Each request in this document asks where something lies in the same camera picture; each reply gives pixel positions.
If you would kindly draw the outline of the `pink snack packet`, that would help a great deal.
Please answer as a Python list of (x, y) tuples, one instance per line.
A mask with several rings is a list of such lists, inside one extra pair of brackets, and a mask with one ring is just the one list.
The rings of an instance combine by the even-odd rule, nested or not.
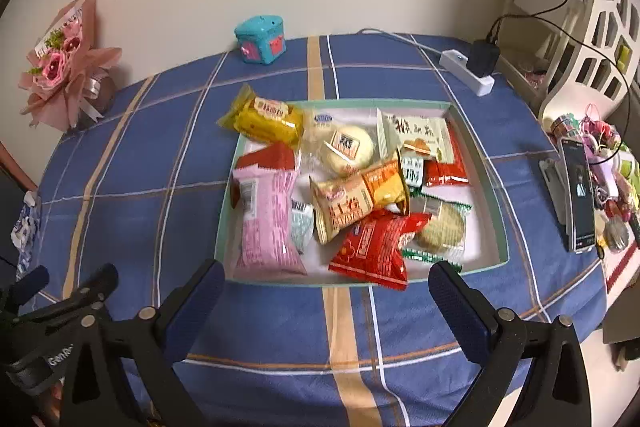
[(241, 274), (306, 275), (291, 239), (291, 196), (297, 171), (257, 165), (233, 170), (243, 206), (236, 269)]

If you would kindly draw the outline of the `round green pastry packet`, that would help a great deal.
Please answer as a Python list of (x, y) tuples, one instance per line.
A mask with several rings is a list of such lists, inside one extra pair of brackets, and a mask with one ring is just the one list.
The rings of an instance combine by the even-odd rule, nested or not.
[(423, 263), (447, 261), (462, 272), (465, 252), (466, 222), (472, 206), (434, 195), (413, 191), (410, 195), (412, 213), (425, 213), (430, 221), (401, 248), (406, 258)]

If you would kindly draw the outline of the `red nice snack packet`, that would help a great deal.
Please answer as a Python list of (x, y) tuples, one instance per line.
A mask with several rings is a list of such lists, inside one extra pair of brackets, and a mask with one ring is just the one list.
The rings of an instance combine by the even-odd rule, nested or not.
[(395, 291), (408, 286), (408, 270), (401, 249), (432, 220), (429, 213), (409, 216), (380, 209), (358, 221), (329, 263), (329, 270), (358, 281)]

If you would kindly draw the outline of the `dark red white-striped packet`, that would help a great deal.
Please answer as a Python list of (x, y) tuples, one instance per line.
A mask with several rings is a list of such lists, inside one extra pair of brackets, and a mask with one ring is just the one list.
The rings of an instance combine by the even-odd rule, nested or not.
[(234, 179), (234, 172), (248, 167), (291, 171), (297, 174), (296, 154), (288, 145), (276, 142), (260, 150), (246, 153), (235, 161), (231, 171), (230, 205), (232, 208), (235, 208), (241, 199), (239, 182)]

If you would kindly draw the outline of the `green mung bean biscuit packet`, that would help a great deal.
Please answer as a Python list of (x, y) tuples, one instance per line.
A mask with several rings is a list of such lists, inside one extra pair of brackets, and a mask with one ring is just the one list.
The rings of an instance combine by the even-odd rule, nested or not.
[(425, 179), (425, 158), (412, 150), (400, 150), (400, 163), (408, 187), (421, 188)]

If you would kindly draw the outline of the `white monkey mushroom biscuit packet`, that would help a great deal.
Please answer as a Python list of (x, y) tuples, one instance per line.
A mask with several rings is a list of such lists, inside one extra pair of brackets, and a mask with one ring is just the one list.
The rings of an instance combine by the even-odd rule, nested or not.
[(454, 148), (445, 118), (406, 116), (376, 111), (378, 148), (382, 156), (406, 148), (441, 164), (454, 163)]

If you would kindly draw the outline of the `yellow soft bread packet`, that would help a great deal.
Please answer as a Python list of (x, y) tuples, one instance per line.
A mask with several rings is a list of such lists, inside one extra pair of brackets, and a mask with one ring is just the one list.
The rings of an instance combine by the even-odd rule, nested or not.
[(297, 148), (303, 139), (305, 116), (299, 106), (263, 98), (245, 83), (217, 124), (255, 142), (282, 142)]

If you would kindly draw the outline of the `clear steamed cake packet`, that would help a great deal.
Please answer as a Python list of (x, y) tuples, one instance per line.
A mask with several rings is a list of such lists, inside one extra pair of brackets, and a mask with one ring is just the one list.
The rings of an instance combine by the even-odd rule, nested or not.
[(359, 124), (347, 124), (323, 109), (305, 109), (300, 167), (303, 172), (322, 170), (348, 178), (372, 165), (376, 145), (371, 132)]

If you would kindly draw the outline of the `green white cracker packet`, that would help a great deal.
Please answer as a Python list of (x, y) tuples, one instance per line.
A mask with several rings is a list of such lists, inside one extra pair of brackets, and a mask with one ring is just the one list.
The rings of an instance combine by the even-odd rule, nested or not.
[(302, 255), (314, 236), (314, 206), (291, 200), (291, 239)]

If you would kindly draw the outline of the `orange yellow cake packet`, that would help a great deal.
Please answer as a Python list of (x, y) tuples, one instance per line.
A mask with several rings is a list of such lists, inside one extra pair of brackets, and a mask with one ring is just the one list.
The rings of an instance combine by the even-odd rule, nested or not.
[(344, 179), (320, 182), (309, 178), (309, 187), (321, 245), (374, 210), (395, 205), (401, 216), (409, 214), (409, 187), (399, 150)]

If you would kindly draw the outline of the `blue white crumpled wrapper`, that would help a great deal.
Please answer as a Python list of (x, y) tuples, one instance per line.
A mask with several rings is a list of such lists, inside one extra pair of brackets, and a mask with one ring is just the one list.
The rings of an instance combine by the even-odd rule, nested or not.
[(40, 197), (35, 191), (24, 195), (21, 212), (11, 231), (11, 241), (18, 251), (17, 276), (24, 277), (32, 263), (40, 225)]

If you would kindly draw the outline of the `blue plaid tablecloth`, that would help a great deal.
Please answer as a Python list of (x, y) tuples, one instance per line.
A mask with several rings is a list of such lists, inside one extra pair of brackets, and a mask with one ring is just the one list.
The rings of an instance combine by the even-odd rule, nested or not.
[[(468, 283), (526, 320), (569, 315), (587, 337), (605, 314), (605, 281), (595, 254), (565, 248), (538, 167), (552, 144), (506, 80), (480, 97), (441, 69), (437, 54), (449, 49), (465, 43), (310, 37), (268, 66), (228, 52), (120, 91), (101, 124), (64, 136), (43, 173), (34, 262), (51, 278), (32, 306), (65, 297), (111, 262), (119, 284), (107, 306), (128, 319), (213, 256), (239, 139), (217, 121), (250, 86), (282, 101), (453, 105), (471, 128), (508, 242), (506, 260)], [(404, 291), (230, 283), (176, 369), (211, 421), (282, 426), (435, 426), (476, 374), (424, 281)]]

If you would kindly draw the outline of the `smartphone on white stand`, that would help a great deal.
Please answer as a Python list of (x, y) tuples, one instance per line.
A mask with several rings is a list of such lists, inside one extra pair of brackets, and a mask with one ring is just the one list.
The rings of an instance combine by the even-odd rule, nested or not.
[(582, 254), (596, 245), (591, 172), (582, 142), (563, 136), (558, 150), (558, 159), (541, 160), (539, 168), (564, 227), (567, 250)]

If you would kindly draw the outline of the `pink paper flower bouquet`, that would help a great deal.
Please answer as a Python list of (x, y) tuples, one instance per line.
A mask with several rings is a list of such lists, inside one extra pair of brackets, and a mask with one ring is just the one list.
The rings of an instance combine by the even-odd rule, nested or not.
[(27, 53), (30, 69), (21, 73), (18, 87), (28, 99), (20, 113), (30, 117), (32, 127), (70, 130), (78, 124), (86, 80), (121, 57), (122, 49), (96, 45), (96, 0), (72, 0)]

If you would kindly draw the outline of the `colourful toys pile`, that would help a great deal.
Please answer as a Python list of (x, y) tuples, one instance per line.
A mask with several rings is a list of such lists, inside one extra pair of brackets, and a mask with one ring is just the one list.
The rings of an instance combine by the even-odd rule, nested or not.
[(585, 147), (594, 202), (595, 249), (599, 257), (639, 244), (639, 161), (617, 129), (599, 118), (590, 105), (584, 117), (567, 113), (556, 118), (550, 132), (558, 148), (566, 136)]

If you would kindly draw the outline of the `white tray with teal rim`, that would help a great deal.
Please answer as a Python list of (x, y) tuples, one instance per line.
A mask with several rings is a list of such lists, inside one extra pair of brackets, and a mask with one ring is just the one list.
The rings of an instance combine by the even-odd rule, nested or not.
[[(469, 125), (454, 104), (437, 101), (401, 100), (401, 98), (345, 98), (345, 100), (298, 101), (304, 109), (318, 109), (344, 124), (359, 124), (372, 132), (376, 130), (376, 113), (401, 116), (442, 117), (451, 124), (470, 182), (466, 185), (430, 187), (427, 193), (448, 202), (469, 205), (466, 221), (462, 273), (474, 274), (505, 265), (509, 260), (506, 227), (501, 216), (497, 194), (484, 165), (482, 152), (474, 141)], [(345, 232), (326, 245), (313, 239), (300, 256), (307, 273), (241, 272), (236, 269), (242, 239), (242, 206), (231, 204), (231, 188), (226, 188), (222, 200), (215, 259), (222, 263), (227, 279), (241, 284), (270, 286), (361, 286), (361, 281), (343, 277), (328, 269), (328, 263), (344, 241)]]

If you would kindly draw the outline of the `white shelf rack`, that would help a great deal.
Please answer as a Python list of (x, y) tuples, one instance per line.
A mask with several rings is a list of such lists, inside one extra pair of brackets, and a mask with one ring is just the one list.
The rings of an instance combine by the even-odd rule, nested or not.
[(504, 0), (500, 67), (544, 127), (639, 110), (639, 0)]

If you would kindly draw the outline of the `white power strip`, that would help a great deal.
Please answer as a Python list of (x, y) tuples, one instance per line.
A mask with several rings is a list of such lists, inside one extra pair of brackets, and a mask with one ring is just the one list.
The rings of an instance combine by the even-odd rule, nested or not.
[(495, 84), (491, 75), (478, 77), (468, 69), (469, 59), (458, 50), (446, 50), (440, 54), (439, 65), (465, 84), (479, 98), (488, 95)]

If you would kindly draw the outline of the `black power adapter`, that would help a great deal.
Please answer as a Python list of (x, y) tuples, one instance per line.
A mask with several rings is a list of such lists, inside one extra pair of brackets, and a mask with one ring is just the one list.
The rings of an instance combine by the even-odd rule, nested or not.
[(490, 76), (496, 69), (500, 49), (491, 38), (478, 39), (472, 43), (466, 68), (478, 78)]

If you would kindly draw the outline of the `teal toy house box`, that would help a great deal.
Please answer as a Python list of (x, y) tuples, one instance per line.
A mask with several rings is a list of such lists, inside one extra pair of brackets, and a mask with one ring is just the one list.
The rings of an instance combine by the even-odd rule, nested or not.
[(245, 63), (269, 65), (286, 51), (284, 25), (279, 15), (256, 15), (234, 28)]

